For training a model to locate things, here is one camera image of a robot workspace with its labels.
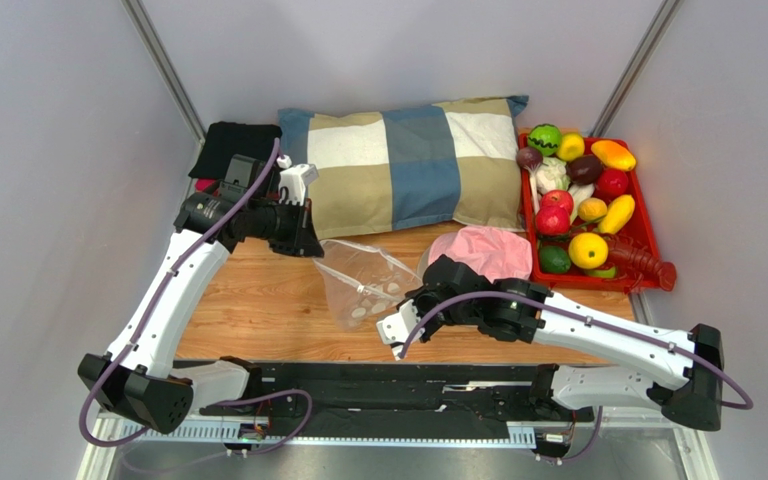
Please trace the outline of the clear dotted zip bag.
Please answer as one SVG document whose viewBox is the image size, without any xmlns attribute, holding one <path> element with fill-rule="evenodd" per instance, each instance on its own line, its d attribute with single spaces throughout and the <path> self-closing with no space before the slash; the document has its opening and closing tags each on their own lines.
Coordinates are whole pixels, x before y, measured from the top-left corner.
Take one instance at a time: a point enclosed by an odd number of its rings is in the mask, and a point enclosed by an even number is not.
<svg viewBox="0 0 768 480">
<path fill-rule="evenodd" d="M 382 314 L 421 286 L 416 272 L 384 249 L 337 239 L 323 240 L 321 246 L 324 255 L 313 263 L 328 310 L 344 330 Z"/>
</svg>

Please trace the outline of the yellow apple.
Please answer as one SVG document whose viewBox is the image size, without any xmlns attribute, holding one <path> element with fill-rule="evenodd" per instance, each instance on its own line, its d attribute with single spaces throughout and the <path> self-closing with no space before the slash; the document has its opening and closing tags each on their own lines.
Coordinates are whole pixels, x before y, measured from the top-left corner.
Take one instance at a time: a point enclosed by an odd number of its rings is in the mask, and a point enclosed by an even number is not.
<svg viewBox="0 0 768 480">
<path fill-rule="evenodd" d="M 602 236 L 586 232 L 575 236 L 569 242 L 567 251 L 574 265 L 580 269 L 592 270 L 607 261 L 609 247 Z"/>
</svg>

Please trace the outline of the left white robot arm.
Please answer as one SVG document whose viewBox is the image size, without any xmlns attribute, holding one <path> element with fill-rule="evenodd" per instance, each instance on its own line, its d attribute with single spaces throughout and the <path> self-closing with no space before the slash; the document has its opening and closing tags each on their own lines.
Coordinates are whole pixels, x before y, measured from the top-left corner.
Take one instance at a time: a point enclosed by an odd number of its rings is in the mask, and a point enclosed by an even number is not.
<svg viewBox="0 0 768 480">
<path fill-rule="evenodd" d="M 186 198 L 145 298 L 106 352 L 85 355 L 78 367 L 93 400 L 169 434 L 191 413 L 260 396 L 262 370 L 249 361 L 224 356 L 177 368 L 175 355 L 206 287 L 238 244 L 253 238 L 279 255 L 323 256 L 308 197 L 318 177 L 315 166 L 280 153 L 236 155 L 224 179 Z"/>
</svg>

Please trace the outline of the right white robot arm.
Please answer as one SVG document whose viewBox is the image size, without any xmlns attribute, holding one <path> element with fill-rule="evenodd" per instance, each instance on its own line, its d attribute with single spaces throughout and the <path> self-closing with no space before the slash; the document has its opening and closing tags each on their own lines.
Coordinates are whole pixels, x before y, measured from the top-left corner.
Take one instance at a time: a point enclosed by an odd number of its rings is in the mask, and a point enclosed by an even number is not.
<svg viewBox="0 0 768 480">
<path fill-rule="evenodd" d="M 527 403 L 541 418 L 581 409 L 643 408 L 691 429 L 721 428 L 726 382 L 719 330 L 636 326 L 520 278 L 489 280 L 441 256 L 394 314 L 379 321 L 382 342 L 403 359 L 444 326 L 473 326 L 501 342 L 559 346 L 610 361 L 603 367 L 536 367 Z"/>
</svg>

